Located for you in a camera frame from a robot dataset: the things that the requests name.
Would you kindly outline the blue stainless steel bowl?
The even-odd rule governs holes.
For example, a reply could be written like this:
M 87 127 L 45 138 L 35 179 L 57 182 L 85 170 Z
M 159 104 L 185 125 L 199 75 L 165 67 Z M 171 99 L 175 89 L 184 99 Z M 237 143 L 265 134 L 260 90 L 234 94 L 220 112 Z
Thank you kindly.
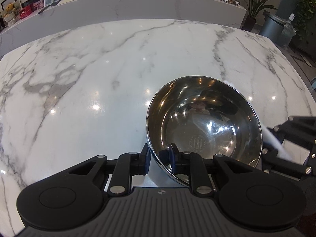
M 170 144 L 202 158 L 220 153 L 256 167 L 263 143 L 259 118 L 247 99 L 229 84 L 198 75 L 172 80 L 156 92 L 147 110 L 146 136 L 159 167 L 184 186 L 188 177 L 172 173 L 162 155 Z

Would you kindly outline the white paper towel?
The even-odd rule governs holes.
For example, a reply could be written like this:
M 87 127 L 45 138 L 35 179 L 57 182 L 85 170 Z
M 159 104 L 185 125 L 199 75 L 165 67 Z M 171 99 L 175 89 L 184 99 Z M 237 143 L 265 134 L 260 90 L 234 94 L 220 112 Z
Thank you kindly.
M 279 151 L 281 158 L 293 159 L 293 155 L 260 123 L 250 102 L 230 83 L 221 82 L 221 85 L 221 95 L 226 103 L 222 109 L 224 123 L 218 132 L 222 139 L 217 144 L 217 153 L 255 167 L 263 147 L 271 145 Z

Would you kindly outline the clear water bottle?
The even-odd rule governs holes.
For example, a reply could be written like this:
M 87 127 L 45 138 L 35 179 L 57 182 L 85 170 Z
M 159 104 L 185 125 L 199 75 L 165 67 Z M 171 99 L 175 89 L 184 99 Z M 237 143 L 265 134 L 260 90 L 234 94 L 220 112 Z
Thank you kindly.
M 295 19 L 295 15 L 292 13 L 285 22 L 285 26 L 279 37 L 278 43 L 281 47 L 287 47 L 291 42 L 292 38 L 296 35 L 292 22 Z

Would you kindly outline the grey trash bin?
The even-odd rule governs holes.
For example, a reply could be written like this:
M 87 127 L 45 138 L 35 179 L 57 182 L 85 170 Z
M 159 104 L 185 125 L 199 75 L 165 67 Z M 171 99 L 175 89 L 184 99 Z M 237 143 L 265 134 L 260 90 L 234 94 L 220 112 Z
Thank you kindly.
M 283 31 L 286 20 L 275 14 L 268 13 L 265 16 L 265 22 L 259 32 L 261 36 L 269 38 L 272 42 L 276 42 Z

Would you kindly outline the potted green plant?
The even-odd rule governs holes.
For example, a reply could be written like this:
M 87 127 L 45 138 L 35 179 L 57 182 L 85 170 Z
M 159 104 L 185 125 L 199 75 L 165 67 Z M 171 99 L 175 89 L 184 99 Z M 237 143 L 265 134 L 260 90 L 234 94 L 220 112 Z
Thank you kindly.
M 247 16 L 242 26 L 242 30 L 251 32 L 257 20 L 256 17 L 260 11 L 265 9 L 277 10 L 274 5 L 267 4 L 272 0 L 243 0 L 246 3 Z

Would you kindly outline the black remote control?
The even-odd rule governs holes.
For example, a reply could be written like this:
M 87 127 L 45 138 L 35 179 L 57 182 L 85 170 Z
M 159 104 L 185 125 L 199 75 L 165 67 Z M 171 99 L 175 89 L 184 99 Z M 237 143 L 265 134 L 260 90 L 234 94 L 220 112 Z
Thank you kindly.
M 46 11 L 46 9 L 48 9 L 49 7 L 54 7 L 59 3 L 59 1 L 57 2 L 53 2 L 51 5 L 47 5 L 46 7 L 44 7 L 43 9 L 41 9 L 38 14 L 42 14 L 42 12 Z

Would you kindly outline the small white display clock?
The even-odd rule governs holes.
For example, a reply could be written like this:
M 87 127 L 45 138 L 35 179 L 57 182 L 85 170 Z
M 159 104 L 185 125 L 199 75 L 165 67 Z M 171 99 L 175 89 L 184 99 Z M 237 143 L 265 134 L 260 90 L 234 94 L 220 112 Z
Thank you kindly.
M 44 0 L 44 7 L 50 6 L 54 0 Z

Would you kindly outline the red gift box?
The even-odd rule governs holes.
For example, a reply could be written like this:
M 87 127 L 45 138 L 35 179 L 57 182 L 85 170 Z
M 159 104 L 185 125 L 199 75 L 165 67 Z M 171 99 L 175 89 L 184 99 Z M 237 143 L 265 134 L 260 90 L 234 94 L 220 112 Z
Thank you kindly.
M 24 7 L 23 9 L 19 11 L 20 19 L 24 19 L 28 17 L 32 12 L 33 11 L 32 11 L 31 5 L 27 5 L 26 7 Z

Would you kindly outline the teddy bear toy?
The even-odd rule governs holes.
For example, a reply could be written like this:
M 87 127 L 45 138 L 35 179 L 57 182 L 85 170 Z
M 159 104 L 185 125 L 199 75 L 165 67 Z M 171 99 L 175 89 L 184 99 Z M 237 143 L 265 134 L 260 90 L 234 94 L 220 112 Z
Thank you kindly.
M 1 16 L 4 21 L 5 27 L 11 27 L 18 22 L 20 17 L 21 5 L 20 2 L 9 3 L 6 8 L 1 11 Z

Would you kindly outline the framed photo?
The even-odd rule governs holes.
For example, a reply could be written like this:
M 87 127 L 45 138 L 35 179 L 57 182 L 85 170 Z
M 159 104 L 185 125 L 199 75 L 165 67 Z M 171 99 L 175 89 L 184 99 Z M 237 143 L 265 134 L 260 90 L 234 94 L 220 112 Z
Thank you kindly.
M 1 0 L 1 8 L 5 10 L 8 4 L 15 3 L 17 0 Z

